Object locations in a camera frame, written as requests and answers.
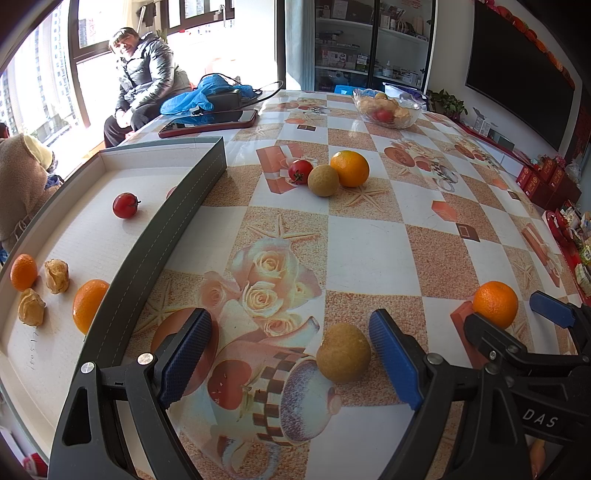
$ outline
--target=blue gripper pad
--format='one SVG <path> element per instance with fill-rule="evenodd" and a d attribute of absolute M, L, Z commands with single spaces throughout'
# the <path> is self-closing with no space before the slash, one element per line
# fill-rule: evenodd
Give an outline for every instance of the blue gripper pad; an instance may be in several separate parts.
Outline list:
<path fill-rule="evenodd" d="M 571 308 L 539 290 L 531 294 L 530 308 L 559 327 L 568 328 L 574 325 L 574 314 Z"/>
<path fill-rule="evenodd" d="M 193 375 L 197 362 L 212 337 L 212 318 L 207 310 L 202 310 L 182 343 L 162 370 L 162 380 L 158 402 L 165 408 L 181 399 Z"/>
<path fill-rule="evenodd" d="M 379 310 L 373 312 L 369 318 L 369 338 L 398 398 L 408 403 L 413 410 L 418 410 L 423 404 L 423 396 L 418 389 L 417 370 Z"/>

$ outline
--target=brown fleece coat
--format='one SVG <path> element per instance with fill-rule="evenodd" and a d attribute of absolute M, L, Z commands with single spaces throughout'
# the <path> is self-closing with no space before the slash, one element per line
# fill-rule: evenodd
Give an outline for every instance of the brown fleece coat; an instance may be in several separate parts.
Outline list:
<path fill-rule="evenodd" d="M 59 187 L 45 190 L 47 172 L 24 136 L 0 139 L 0 242 L 10 253 L 18 237 Z"/>

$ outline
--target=television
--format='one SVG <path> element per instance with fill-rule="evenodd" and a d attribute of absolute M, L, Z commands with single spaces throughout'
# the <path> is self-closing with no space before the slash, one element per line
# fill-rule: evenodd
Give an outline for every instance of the television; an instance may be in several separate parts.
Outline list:
<path fill-rule="evenodd" d="M 479 1 L 474 7 L 466 86 L 509 110 L 558 150 L 569 121 L 572 87 L 509 21 Z"/>

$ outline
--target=screw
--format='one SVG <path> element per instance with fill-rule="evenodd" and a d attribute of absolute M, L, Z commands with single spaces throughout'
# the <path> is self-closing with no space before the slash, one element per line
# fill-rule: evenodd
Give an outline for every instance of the screw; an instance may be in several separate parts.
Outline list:
<path fill-rule="evenodd" d="M 432 365 L 441 365 L 443 363 L 443 357 L 439 353 L 429 353 L 427 355 L 427 362 Z"/>
<path fill-rule="evenodd" d="M 140 365 L 148 365 L 152 360 L 154 360 L 154 356 L 151 353 L 142 353 L 138 357 L 138 363 Z"/>
<path fill-rule="evenodd" d="M 499 373 L 499 367 L 497 367 L 495 364 L 486 364 L 484 370 L 486 370 L 491 375 L 496 375 L 497 373 Z"/>
<path fill-rule="evenodd" d="M 84 374 L 89 374 L 95 369 L 95 365 L 92 362 L 86 362 L 84 365 L 80 367 L 80 371 Z"/>

